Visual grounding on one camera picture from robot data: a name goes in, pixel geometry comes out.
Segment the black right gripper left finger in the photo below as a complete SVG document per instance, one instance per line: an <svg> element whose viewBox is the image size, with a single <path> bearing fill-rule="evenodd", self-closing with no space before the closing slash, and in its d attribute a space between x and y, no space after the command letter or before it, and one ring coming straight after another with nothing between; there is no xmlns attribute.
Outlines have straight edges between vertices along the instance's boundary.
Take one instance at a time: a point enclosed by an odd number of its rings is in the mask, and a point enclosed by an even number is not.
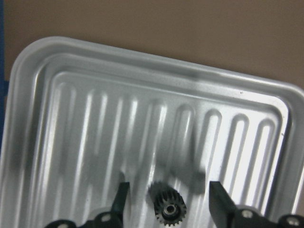
<svg viewBox="0 0 304 228"><path fill-rule="evenodd" d="M123 214L126 205L128 192L130 189L129 182L121 182L119 184L115 199L111 206L111 211L116 214Z"/></svg>

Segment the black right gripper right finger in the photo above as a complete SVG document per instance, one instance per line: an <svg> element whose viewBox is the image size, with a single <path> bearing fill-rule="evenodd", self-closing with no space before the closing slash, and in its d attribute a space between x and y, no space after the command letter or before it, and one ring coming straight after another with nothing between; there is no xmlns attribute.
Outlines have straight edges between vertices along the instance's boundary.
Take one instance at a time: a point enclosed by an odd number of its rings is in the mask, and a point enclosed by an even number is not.
<svg viewBox="0 0 304 228"><path fill-rule="evenodd" d="M209 211L216 226L231 226L237 206L220 181L209 182Z"/></svg>

